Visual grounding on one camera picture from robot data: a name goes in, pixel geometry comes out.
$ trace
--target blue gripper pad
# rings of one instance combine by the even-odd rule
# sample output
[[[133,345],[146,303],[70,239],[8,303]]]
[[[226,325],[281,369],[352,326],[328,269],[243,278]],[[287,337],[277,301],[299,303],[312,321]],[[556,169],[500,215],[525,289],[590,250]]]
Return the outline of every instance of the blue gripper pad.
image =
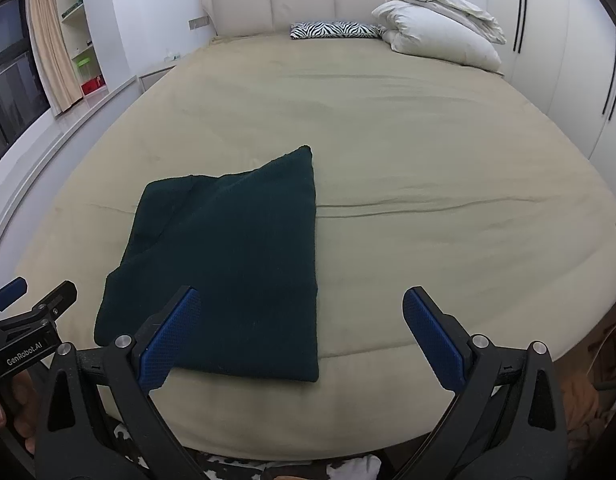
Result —
[[[444,389],[459,393],[466,386],[464,360],[441,323],[411,288],[403,296],[403,318]]]
[[[163,386],[200,318],[201,298],[195,289],[188,288],[140,355],[137,382],[146,395]]]
[[[0,288],[0,312],[3,312],[27,292],[27,283],[20,276]]]

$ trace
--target screw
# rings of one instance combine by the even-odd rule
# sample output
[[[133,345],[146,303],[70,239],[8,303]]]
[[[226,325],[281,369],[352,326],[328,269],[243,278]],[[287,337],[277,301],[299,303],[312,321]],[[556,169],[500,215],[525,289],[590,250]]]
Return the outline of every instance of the screw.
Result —
[[[72,350],[72,345],[70,345],[70,343],[62,343],[59,345],[59,348],[57,348],[57,354],[65,355],[70,352],[70,350]]]
[[[477,334],[472,336],[472,344],[477,348],[486,348],[490,344],[488,338],[485,335]]]
[[[541,341],[535,341],[533,343],[533,350],[537,352],[537,354],[545,354],[548,351],[546,345]]]
[[[131,342],[132,338],[129,335],[120,335],[114,340],[114,344],[118,348],[126,348],[127,346],[130,346]]]

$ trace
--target zebra print pillow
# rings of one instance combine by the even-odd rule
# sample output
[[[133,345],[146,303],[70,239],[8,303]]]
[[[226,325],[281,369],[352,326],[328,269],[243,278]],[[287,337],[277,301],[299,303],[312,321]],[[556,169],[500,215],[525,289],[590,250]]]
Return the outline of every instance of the zebra print pillow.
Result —
[[[381,39],[379,25],[366,25],[355,22],[310,22],[293,23],[290,26],[290,38],[305,40],[308,38],[378,38]]]

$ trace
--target beige bedsheet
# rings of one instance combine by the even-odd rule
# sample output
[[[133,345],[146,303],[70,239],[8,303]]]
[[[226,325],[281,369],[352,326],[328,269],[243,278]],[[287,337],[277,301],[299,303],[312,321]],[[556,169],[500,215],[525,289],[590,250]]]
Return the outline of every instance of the beige bedsheet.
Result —
[[[27,250],[19,309],[74,281],[60,333],[91,347],[147,183],[251,170],[303,144],[317,188],[320,379],[174,370],[152,397],[186,446],[290,460],[429,431],[451,395],[403,321],[412,285],[470,333],[540,339],[554,357],[616,299],[616,200],[499,76],[381,41],[269,36],[190,55],[109,129]]]

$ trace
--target folded comforter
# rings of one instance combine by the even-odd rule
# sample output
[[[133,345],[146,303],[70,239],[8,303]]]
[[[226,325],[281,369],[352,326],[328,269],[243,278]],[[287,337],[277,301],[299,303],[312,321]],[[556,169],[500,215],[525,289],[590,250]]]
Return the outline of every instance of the folded comforter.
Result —
[[[504,31],[494,16],[466,0],[396,0],[425,7],[461,23],[490,43],[505,44]]]

